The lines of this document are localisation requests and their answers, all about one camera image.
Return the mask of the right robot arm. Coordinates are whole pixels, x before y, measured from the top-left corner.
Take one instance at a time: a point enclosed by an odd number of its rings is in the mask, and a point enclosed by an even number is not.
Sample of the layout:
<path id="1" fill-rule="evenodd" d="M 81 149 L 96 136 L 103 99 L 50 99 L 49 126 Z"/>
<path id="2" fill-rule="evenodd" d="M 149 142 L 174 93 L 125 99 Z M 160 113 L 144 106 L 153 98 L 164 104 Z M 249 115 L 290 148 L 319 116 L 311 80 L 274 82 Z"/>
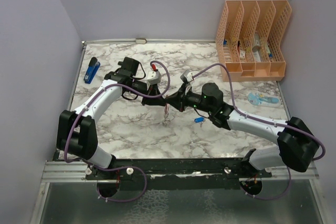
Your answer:
<path id="1" fill-rule="evenodd" d="M 271 120 L 238 111 L 224 102 L 223 92 L 215 83 L 204 84 L 201 94 L 188 90 L 183 84 L 165 101 L 181 112 L 187 107 L 206 112 L 208 119 L 218 128 L 246 132 L 274 143 L 273 147 L 252 149 L 246 154 L 241 164 L 241 171 L 246 177 L 254 177 L 260 170 L 282 165 L 304 173 L 320 147 L 300 118 Z"/>

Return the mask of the blue tagged key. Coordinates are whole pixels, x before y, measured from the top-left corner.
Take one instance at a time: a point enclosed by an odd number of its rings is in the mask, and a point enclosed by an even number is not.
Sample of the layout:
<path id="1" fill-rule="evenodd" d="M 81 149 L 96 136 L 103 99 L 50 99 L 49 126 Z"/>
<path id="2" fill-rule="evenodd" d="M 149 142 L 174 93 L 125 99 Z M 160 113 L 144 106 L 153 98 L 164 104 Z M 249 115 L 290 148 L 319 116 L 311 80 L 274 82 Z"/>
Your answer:
<path id="1" fill-rule="evenodd" d="M 194 120 L 194 122 L 196 124 L 198 124 L 200 127 L 203 126 L 204 122 L 206 121 L 206 119 L 204 117 L 198 117 Z"/>

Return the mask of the red handled keyring with rings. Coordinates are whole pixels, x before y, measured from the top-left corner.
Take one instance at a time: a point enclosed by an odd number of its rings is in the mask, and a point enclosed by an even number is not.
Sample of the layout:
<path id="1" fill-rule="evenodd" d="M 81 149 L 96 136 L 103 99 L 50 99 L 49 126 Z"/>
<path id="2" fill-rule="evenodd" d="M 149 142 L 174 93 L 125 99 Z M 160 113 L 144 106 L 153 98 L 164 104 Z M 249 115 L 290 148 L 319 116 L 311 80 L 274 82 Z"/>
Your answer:
<path id="1" fill-rule="evenodd" d="M 170 123 L 170 119 L 169 119 L 169 105 L 166 104 L 165 107 L 164 107 L 164 115 L 163 115 L 163 122 L 162 122 L 162 125 L 164 127 L 167 127 L 168 124 Z"/>

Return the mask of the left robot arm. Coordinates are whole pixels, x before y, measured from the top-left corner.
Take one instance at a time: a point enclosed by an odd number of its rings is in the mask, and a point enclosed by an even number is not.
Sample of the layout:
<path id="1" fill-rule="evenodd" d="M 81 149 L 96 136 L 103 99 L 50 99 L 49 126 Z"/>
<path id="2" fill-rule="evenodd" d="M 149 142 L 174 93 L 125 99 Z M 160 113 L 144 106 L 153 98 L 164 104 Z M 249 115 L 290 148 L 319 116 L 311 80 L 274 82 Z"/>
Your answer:
<path id="1" fill-rule="evenodd" d="M 162 92 L 150 92 L 161 82 L 161 74 L 156 68 L 158 61 L 151 61 L 152 71 L 144 77 L 146 82 L 137 78 L 140 62 L 125 57 L 116 71 L 107 73 L 99 89 L 82 105 L 73 111 L 64 110 L 58 123 L 57 148 L 64 153 L 64 161 L 72 163 L 83 160 L 98 166 L 98 173 L 104 179 L 115 175 L 114 156 L 104 151 L 98 144 L 96 123 L 110 105 L 131 92 L 146 99 L 161 99 Z"/>

